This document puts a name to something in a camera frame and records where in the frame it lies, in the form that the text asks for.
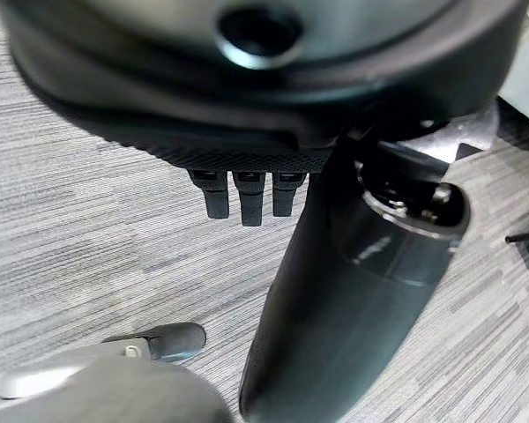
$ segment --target floor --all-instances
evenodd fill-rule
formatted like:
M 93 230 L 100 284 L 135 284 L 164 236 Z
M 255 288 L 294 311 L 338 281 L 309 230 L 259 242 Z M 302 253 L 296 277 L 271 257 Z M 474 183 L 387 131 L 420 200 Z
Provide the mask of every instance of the floor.
M 529 421 L 529 134 L 505 124 L 493 150 L 447 181 L 473 220 L 434 299 L 345 422 Z M 178 321 L 209 342 L 185 363 L 235 408 L 265 293 L 294 230 L 206 218 L 184 171 L 88 135 L 22 85 L 0 29 L 0 374 L 107 336 Z

